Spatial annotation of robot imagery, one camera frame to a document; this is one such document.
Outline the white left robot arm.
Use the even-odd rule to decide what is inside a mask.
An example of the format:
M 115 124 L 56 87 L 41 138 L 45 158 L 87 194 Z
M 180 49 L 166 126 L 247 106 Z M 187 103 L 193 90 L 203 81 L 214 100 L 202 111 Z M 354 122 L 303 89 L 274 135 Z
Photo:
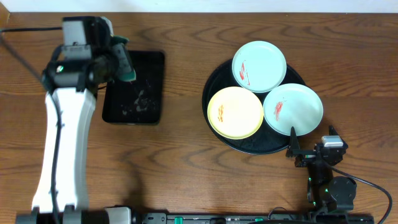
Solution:
M 43 70 L 47 133 L 39 185 L 17 223 L 123 223 L 127 208 L 89 210 L 86 153 L 98 87 L 132 71 L 125 42 L 105 17 L 65 17 L 63 44 Z

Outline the yellow plate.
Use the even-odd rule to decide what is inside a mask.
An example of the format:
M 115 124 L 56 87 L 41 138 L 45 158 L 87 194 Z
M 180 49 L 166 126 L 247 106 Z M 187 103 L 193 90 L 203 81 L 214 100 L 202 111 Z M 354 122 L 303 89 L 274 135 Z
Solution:
M 253 92 L 237 86 L 216 92 L 207 104 L 206 112 L 210 126 L 228 139 L 252 136 L 264 119 L 259 98 Z

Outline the green and yellow sponge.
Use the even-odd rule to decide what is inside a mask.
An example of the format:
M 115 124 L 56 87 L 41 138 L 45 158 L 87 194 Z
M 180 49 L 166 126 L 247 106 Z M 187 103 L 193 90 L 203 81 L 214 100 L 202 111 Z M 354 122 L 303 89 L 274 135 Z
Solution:
M 129 39 L 114 35 L 111 38 L 111 46 L 113 53 L 119 60 L 119 68 L 116 77 L 122 82 L 133 82 L 136 80 L 136 72 L 132 65 L 132 60 L 126 44 Z

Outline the mint green plate with stain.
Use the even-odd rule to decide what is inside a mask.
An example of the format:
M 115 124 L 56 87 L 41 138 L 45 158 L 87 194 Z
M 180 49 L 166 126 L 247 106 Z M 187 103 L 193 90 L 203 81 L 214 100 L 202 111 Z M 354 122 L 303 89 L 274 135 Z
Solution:
M 257 40 L 238 49 L 231 70 L 239 86 L 254 93 L 267 93 L 282 83 L 287 62 L 274 44 Z

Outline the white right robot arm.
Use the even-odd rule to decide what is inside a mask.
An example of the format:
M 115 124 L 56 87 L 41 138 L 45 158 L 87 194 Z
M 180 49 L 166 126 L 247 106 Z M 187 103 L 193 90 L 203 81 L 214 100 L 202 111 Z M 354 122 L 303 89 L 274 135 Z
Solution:
M 314 210 L 307 218 L 312 223 L 348 223 L 354 209 L 357 184 L 345 176 L 334 176 L 332 168 L 343 160 L 348 148 L 333 126 L 312 150 L 300 148 L 295 128 L 290 130 L 286 156 L 295 158 L 295 167 L 308 170 L 307 198 Z

